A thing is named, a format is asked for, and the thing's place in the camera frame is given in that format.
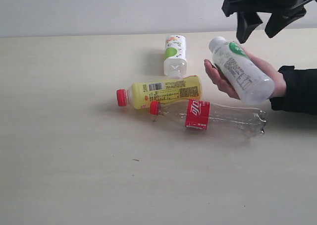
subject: black jacket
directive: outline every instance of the black jacket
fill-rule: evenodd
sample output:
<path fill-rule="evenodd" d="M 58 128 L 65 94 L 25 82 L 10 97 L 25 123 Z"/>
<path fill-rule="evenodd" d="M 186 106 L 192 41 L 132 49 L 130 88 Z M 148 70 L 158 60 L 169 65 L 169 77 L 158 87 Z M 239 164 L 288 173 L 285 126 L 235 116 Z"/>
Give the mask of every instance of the black jacket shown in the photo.
<path fill-rule="evenodd" d="M 270 99 L 272 110 L 317 115 L 317 69 L 282 66 L 278 71 L 284 76 L 286 95 Z"/>

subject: upright bottle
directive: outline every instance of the upright bottle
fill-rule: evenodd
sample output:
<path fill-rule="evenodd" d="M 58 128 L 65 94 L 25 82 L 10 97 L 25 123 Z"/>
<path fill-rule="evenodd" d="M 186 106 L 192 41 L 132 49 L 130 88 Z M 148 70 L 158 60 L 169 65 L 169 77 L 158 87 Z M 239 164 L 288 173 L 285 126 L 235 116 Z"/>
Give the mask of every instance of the upright bottle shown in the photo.
<path fill-rule="evenodd" d="M 256 105 L 271 96 L 274 81 L 254 65 L 238 44 L 215 37 L 209 49 L 214 65 L 228 79 L 243 103 Z"/>
<path fill-rule="evenodd" d="M 168 79 L 181 79 L 186 75 L 186 39 L 170 35 L 165 42 L 164 74 Z"/>
<path fill-rule="evenodd" d="M 152 101 L 166 104 L 178 99 L 199 100 L 201 96 L 200 79 L 195 75 L 178 80 L 134 83 L 128 90 L 117 90 L 118 105 L 120 107 L 131 105 L 137 110 L 149 108 Z"/>
<path fill-rule="evenodd" d="M 238 130 L 248 137 L 264 134 L 265 111 L 253 108 L 233 108 L 205 101 L 178 100 L 161 105 L 151 102 L 150 113 L 163 115 L 176 124 L 201 130 Z"/>

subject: white bottle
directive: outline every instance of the white bottle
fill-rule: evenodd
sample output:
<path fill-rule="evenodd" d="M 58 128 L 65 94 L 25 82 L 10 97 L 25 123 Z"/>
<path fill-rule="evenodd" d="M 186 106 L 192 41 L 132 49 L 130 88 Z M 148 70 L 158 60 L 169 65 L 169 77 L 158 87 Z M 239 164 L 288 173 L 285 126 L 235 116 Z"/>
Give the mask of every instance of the white bottle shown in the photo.
<path fill-rule="evenodd" d="M 170 35 L 165 41 L 164 75 L 169 79 L 182 79 L 186 75 L 186 39 Z"/>
<path fill-rule="evenodd" d="M 256 105 L 267 100 L 275 89 L 274 81 L 248 58 L 235 42 L 215 37 L 209 43 L 214 65 L 233 86 L 246 105 Z"/>

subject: yellow juice bottle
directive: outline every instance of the yellow juice bottle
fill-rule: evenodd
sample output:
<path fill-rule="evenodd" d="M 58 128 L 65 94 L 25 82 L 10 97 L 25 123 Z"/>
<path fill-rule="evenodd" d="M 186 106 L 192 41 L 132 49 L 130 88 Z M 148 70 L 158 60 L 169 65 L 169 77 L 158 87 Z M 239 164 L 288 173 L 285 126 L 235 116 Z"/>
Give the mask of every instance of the yellow juice bottle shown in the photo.
<path fill-rule="evenodd" d="M 134 83 L 128 90 L 117 90 L 118 105 L 131 105 L 137 110 L 149 108 L 152 101 L 167 104 L 178 99 L 200 100 L 201 95 L 201 83 L 195 75 L 183 79 Z"/>

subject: table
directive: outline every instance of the table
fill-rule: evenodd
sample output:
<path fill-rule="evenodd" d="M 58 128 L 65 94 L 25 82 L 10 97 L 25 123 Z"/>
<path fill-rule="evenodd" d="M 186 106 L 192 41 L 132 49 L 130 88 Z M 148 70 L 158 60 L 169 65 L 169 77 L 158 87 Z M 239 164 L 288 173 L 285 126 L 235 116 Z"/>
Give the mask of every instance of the table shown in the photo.
<path fill-rule="evenodd" d="M 205 74 L 215 36 L 188 33 L 203 99 L 242 106 Z M 263 137 L 188 132 L 116 104 L 161 79 L 165 34 L 0 39 L 0 224 L 315 225 L 317 118 L 274 112 Z M 317 29 L 255 31 L 278 69 L 317 65 Z"/>

